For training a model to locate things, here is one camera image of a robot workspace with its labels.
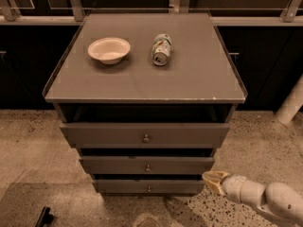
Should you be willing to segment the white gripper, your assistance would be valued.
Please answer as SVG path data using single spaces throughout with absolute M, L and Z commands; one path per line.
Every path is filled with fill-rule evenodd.
M 205 184 L 216 194 L 226 195 L 230 201 L 249 206 L 262 206 L 266 202 L 262 183 L 248 180 L 241 175 L 230 175 L 224 171 L 206 171 L 202 175 Z

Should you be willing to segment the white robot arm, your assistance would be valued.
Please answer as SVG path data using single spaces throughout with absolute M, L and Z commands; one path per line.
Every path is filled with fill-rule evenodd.
M 303 197 L 285 183 L 265 185 L 224 171 L 207 171 L 203 180 L 216 194 L 250 206 L 279 227 L 303 226 Z

